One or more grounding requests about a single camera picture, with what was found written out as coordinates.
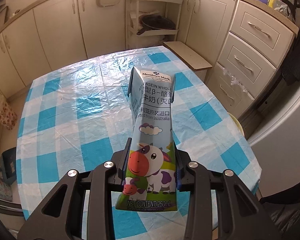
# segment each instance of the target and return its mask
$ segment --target cow's head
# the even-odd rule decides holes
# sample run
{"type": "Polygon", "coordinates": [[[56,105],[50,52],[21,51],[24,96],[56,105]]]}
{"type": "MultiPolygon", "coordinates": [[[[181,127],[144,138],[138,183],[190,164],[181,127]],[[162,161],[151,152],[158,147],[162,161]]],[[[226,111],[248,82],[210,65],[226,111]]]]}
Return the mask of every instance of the cow's head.
{"type": "Polygon", "coordinates": [[[135,184],[136,181],[138,181],[139,178],[131,178],[131,177],[126,177],[125,181],[124,181],[124,185],[123,185],[123,194],[124,195],[134,195],[138,188],[135,184]]]}
{"type": "Polygon", "coordinates": [[[141,149],[133,152],[129,156],[128,168],[138,176],[150,176],[158,172],[163,164],[163,161],[171,162],[171,158],[162,148],[139,143],[141,149]]]}

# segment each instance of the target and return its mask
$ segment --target cow's snout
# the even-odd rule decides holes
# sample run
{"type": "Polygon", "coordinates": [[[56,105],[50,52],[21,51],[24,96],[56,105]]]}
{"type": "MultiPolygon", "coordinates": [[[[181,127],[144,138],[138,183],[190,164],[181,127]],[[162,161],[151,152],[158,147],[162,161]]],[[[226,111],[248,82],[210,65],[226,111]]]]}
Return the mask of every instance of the cow's snout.
{"type": "Polygon", "coordinates": [[[129,185],[129,184],[125,184],[123,187],[123,194],[124,195],[134,195],[137,192],[137,186],[135,185],[129,185]]]}
{"type": "Polygon", "coordinates": [[[149,170],[149,161],[144,154],[136,151],[129,156],[128,168],[135,175],[145,176],[149,170]]]}

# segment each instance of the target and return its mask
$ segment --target silver screw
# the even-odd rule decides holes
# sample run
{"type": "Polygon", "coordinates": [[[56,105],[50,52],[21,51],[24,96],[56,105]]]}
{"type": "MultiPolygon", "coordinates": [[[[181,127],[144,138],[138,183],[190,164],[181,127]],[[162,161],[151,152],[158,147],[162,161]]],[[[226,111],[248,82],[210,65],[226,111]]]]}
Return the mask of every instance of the silver screw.
{"type": "Polygon", "coordinates": [[[226,170],[226,171],[225,171],[225,175],[228,176],[228,177],[232,177],[233,174],[234,174],[234,173],[233,173],[233,171],[231,171],[231,170],[226,170]]]}
{"type": "Polygon", "coordinates": [[[103,166],[105,166],[106,168],[111,168],[113,165],[114,165],[113,162],[105,162],[103,164],[103,166]]]}
{"type": "Polygon", "coordinates": [[[191,167],[191,168],[196,168],[196,167],[198,167],[198,163],[196,163],[196,162],[189,162],[189,167],[191,167]]]}
{"type": "Polygon", "coordinates": [[[68,171],[68,176],[69,177],[74,177],[75,175],[77,175],[77,171],[76,170],[70,170],[70,171],[68,171]]]}

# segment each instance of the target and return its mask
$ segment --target blue and white tablecloth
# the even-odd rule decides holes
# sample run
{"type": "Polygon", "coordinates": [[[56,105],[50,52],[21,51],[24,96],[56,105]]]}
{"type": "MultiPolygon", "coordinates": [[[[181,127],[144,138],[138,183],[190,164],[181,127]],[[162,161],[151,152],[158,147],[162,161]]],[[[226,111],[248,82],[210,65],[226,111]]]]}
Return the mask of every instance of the blue and white tablecloth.
{"type": "MultiPolygon", "coordinates": [[[[17,181],[28,218],[68,170],[93,170],[122,150],[132,135],[127,100],[131,68],[175,73],[172,126],[177,147],[211,170],[233,170],[256,189],[261,168],[245,138],[203,82],[165,47],[136,49],[72,64],[33,81],[21,116],[17,181]]],[[[113,193],[113,206],[119,193],[113,193]]],[[[217,225],[215,193],[213,224],[217,225]]],[[[189,193],[177,192],[178,211],[116,210],[116,239],[183,239],[189,193]]],[[[84,207],[85,228],[87,198],[84,207]]]]}

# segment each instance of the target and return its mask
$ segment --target cow's ear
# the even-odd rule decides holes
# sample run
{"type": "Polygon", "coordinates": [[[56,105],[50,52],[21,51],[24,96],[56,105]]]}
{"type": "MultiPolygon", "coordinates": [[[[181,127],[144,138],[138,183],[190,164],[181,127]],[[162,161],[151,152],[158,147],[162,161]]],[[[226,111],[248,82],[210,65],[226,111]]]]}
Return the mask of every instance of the cow's ear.
{"type": "Polygon", "coordinates": [[[171,162],[170,156],[169,156],[168,154],[166,154],[165,152],[162,152],[162,153],[163,153],[163,160],[164,160],[165,162],[170,163],[170,162],[171,162]]]}

